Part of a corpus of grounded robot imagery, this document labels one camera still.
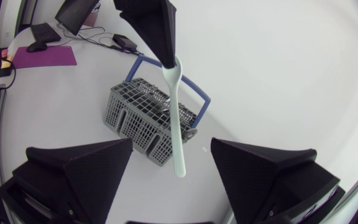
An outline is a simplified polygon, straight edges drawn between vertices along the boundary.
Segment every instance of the white surface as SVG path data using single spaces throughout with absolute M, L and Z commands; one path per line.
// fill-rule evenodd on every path
M 337 214 L 325 221 L 325 224 L 349 223 L 358 210 L 358 193 L 352 200 Z
M 173 68 L 162 67 L 162 75 L 169 87 L 170 97 L 170 122 L 171 122 L 171 139 L 172 139 L 172 157 L 175 173 L 178 177 L 186 175 L 185 157 L 183 155 L 183 146 L 180 132 L 180 118 L 179 118 L 179 100 L 178 90 L 181 83 L 181 63 L 180 59 L 176 57 L 176 66 Z
M 358 1 L 171 2 L 183 73 L 236 141 L 316 149 L 349 190 L 358 180 Z M 96 25 L 154 57 L 111 3 L 101 0 Z
M 0 10 L 0 47 L 11 44 L 16 29 L 17 15 L 22 0 L 2 0 Z
M 27 29 L 15 38 L 9 51 L 33 41 Z M 1 126 L 6 178 L 27 160 L 25 149 L 29 146 L 60 148 L 118 138 L 105 127 L 103 116 L 110 88 L 125 79 L 136 57 L 83 41 L 71 41 L 70 45 L 77 66 L 17 70 L 16 81 L 7 91 Z M 162 71 L 155 65 L 143 63 L 136 76 L 167 92 Z M 200 110 L 183 91 L 179 91 L 179 99 Z M 221 221 L 229 202 L 209 145 L 213 136 L 232 137 L 208 112 L 197 128 L 195 138 L 183 145 L 188 168 L 184 178 L 175 175 L 172 159 L 159 167 L 145 155 L 132 153 L 107 223 Z

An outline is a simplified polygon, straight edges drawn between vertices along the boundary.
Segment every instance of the desk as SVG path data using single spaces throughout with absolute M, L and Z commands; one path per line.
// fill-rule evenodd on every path
M 18 47 L 33 41 L 30 31 L 24 30 L 9 50 L 14 53 Z M 103 125 L 103 114 L 109 89 L 125 78 L 135 57 L 80 41 L 71 41 L 68 45 L 73 47 L 77 66 L 20 69 L 15 84 L 7 91 L 1 133 L 6 178 L 27 160 L 24 150 L 29 146 L 58 148 L 117 139 L 117 135 Z M 216 68 L 222 70 L 222 74 L 229 69 Z M 160 70 L 157 67 L 143 63 L 137 75 L 149 78 L 150 82 L 166 91 L 158 73 Z M 200 84 L 200 77 L 208 75 L 197 77 L 186 73 L 186 70 L 185 74 L 197 84 Z M 213 91 L 221 90 L 213 83 L 201 83 L 213 101 L 198 126 L 198 135 L 184 145 L 188 175 L 178 179 L 173 174 L 172 160 L 159 168 L 134 151 L 107 222 L 142 220 L 183 223 L 211 220 L 219 223 L 229 204 L 209 152 L 212 136 L 235 141 L 253 139 L 253 142 L 247 140 L 246 143 L 283 149 L 314 147 L 318 151 L 317 162 L 338 176 L 341 186 L 349 190 L 358 179 L 358 74 L 344 80 L 323 73 L 303 78 L 289 75 L 287 78 L 274 77 L 263 75 L 256 79 L 248 75 L 246 85 L 239 80 L 228 81 L 224 76 L 213 77 L 228 93 Z M 301 80 L 304 78 L 311 81 L 304 82 Z M 318 81 L 326 78 L 328 82 L 324 82 L 324 88 L 318 88 L 323 83 Z M 298 96 L 296 89 L 290 88 L 297 82 L 303 83 L 307 90 L 315 87 L 316 91 L 306 91 L 305 96 Z M 336 87 L 334 95 L 330 95 L 332 86 Z M 286 94 L 283 87 L 288 87 L 293 94 Z M 230 105 L 233 101 L 238 103 L 238 98 L 232 98 L 224 104 L 222 96 L 231 92 L 240 92 L 242 95 L 235 95 L 247 102 L 249 110 L 243 113 L 242 107 L 237 105 L 235 114 L 241 113 L 243 120 L 231 119 L 232 123 L 237 122 L 237 126 L 234 129 L 230 123 L 229 130 L 228 126 L 219 123 L 227 121 L 228 115 L 234 117 L 222 109 L 222 105 Z M 180 97 L 180 101 L 190 109 L 197 107 L 197 102 L 186 91 L 182 90 L 181 95 L 184 97 Z M 280 117 L 271 116 L 274 113 L 284 114 L 286 119 L 268 120 L 262 123 L 265 126 L 256 122 L 255 117 L 259 120 L 261 117 Z M 267 128 L 283 134 L 273 135 L 274 132 L 268 132 Z
M 62 31 L 51 26 L 62 36 L 60 43 L 66 42 Z M 99 32 L 85 31 L 89 35 Z M 30 29 L 23 30 L 9 46 L 9 52 L 14 54 L 18 47 L 32 42 Z M 25 149 L 29 146 L 60 148 L 119 138 L 105 127 L 103 117 L 110 88 L 125 79 L 136 56 L 85 41 L 73 40 L 68 45 L 73 48 L 77 66 L 18 69 L 15 83 L 7 91 L 1 132 L 6 180 L 27 160 Z M 143 63 L 137 77 L 167 91 L 161 69 L 154 65 Z M 2 78 L 2 82 L 9 83 L 10 79 Z M 179 97 L 190 109 L 201 108 L 184 91 L 179 92 Z M 209 150 L 213 136 L 232 139 L 206 113 L 196 137 L 183 146 L 188 170 L 183 179 L 175 175 L 172 159 L 159 167 L 134 151 L 107 223 L 219 223 L 229 202 Z

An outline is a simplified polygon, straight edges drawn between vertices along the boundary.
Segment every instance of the white wall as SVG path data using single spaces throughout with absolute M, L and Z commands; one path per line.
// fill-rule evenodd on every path
M 0 11 L 0 47 L 12 42 L 21 0 L 2 0 Z

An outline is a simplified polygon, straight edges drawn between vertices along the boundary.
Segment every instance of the white spoon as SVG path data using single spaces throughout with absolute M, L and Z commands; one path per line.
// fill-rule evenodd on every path
M 181 142 L 179 106 L 178 106 L 178 87 L 181 80 L 181 63 L 178 57 L 175 57 L 177 65 L 173 68 L 162 67 L 164 79 L 170 92 L 170 112 L 171 112 L 171 139 L 173 167 L 178 177 L 186 175 L 185 157 L 183 155 L 183 146 Z

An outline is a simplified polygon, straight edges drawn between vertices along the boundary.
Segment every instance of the basket handle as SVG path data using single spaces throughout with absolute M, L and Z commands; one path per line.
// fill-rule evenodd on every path
M 162 67 L 161 62 L 154 60 L 152 58 L 143 56 L 143 55 L 139 55 L 134 63 L 134 65 L 132 66 L 131 70 L 128 73 L 127 78 L 125 79 L 125 82 L 130 82 L 133 77 L 135 76 L 135 73 L 137 71 L 137 69 L 139 68 L 139 66 L 141 65 L 141 63 L 145 61 L 148 63 L 151 63 L 153 65 L 156 65 L 158 67 Z M 202 97 L 202 99 L 204 100 L 204 105 L 203 107 L 200 109 L 200 112 L 198 113 L 196 119 L 194 120 L 193 125 L 191 125 L 191 128 L 196 128 L 198 123 L 200 122 L 200 120 L 202 119 L 202 117 L 205 114 L 206 109 L 208 108 L 210 102 L 211 102 L 211 98 L 202 90 L 200 89 L 195 83 L 193 83 L 190 79 L 188 79 L 186 76 L 182 76 L 181 80 L 186 83 L 192 90 L 194 90 L 197 94 L 199 94 L 200 97 Z

